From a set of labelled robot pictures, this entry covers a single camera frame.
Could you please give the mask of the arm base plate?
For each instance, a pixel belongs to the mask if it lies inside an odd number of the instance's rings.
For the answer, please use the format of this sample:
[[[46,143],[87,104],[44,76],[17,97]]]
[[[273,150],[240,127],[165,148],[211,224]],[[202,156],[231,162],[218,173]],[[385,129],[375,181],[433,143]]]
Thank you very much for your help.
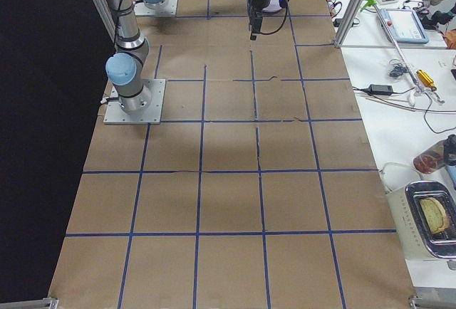
[[[173,17],[177,13],[178,0],[164,0],[157,4],[147,4],[143,0],[135,1],[137,17]]]
[[[122,98],[111,87],[103,122],[106,125],[159,125],[165,96],[165,79],[142,79],[141,94],[134,98]]]

